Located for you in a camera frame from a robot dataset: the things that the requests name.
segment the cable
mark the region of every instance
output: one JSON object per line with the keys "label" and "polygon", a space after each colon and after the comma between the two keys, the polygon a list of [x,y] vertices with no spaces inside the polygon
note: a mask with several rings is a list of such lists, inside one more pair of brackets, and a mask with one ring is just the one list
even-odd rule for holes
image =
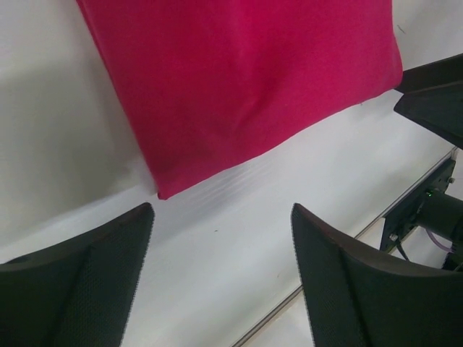
{"label": "cable", "polygon": [[440,249],[442,249],[443,251],[446,251],[448,253],[454,253],[454,250],[451,247],[444,246],[441,242],[437,241],[437,238],[434,236],[433,233],[431,233],[428,229],[425,229],[425,230],[426,230],[426,233],[428,234],[429,238],[431,239],[431,241],[434,242],[434,244],[437,247],[439,247]]}

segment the white surface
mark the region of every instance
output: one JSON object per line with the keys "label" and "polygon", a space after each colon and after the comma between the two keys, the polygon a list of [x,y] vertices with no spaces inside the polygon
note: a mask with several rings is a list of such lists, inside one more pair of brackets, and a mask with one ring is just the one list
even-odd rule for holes
{"label": "white surface", "polygon": [[312,331],[302,294],[255,335],[245,347],[313,347]]}
{"label": "white surface", "polygon": [[0,244],[137,183],[137,147],[74,0],[0,1]]}

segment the pink cloth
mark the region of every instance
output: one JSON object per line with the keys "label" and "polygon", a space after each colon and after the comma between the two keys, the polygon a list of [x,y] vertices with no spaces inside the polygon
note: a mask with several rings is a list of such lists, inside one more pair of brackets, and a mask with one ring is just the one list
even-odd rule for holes
{"label": "pink cloth", "polygon": [[77,2],[164,199],[402,78],[391,0]]}

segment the magenta fabric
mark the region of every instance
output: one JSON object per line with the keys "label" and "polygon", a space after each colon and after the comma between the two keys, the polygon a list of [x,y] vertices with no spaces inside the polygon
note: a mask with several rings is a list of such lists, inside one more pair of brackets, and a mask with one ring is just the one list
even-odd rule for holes
{"label": "magenta fabric", "polygon": [[402,78],[391,0],[77,2],[161,199]]}

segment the black bracket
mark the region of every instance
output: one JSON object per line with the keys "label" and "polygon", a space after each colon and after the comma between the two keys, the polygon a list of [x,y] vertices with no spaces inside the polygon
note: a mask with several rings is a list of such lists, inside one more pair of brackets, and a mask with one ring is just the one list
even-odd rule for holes
{"label": "black bracket", "polygon": [[417,214],[426,194],[438,190],[445,192],[451,183],[455,160],[443,162],[427,179],[414,188],[386,214],[380,250],[390,252],[398,241],[403,240],[417,226]]}

